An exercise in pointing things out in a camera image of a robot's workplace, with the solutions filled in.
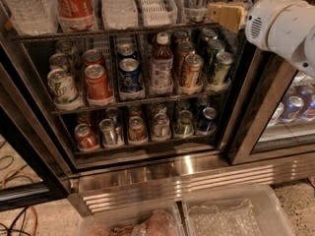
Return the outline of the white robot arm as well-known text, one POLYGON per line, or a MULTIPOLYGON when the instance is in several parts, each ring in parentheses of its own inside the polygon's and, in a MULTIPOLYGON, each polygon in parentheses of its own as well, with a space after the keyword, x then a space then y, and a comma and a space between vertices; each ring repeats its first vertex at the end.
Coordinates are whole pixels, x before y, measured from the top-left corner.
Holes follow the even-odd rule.
POLYGON ((249 42, 281 56, 315 77, 315 6, 304 0, 210 3, 211 21, 227 30, 245 29, 249 42))

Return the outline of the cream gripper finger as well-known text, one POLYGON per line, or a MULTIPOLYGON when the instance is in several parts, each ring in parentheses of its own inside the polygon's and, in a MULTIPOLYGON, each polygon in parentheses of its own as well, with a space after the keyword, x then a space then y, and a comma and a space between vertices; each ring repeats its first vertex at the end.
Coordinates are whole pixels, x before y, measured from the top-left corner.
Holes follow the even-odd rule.
POLYGON ((208 6, 209 19, 232 32, 245 27, 247 14, 248 4, 245 2, 216 2, 208 6))

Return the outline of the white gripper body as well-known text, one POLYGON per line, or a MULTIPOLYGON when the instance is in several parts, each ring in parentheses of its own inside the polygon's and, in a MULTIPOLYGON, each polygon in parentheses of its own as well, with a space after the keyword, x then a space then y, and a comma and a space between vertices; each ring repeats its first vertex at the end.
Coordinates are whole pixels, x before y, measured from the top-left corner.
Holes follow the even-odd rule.
POLYGON ((245 35, 249 42, 269 50, 268 35, 277 17, 289 6, 305 5, 303 0, 255 0, 248 12, 245 35))

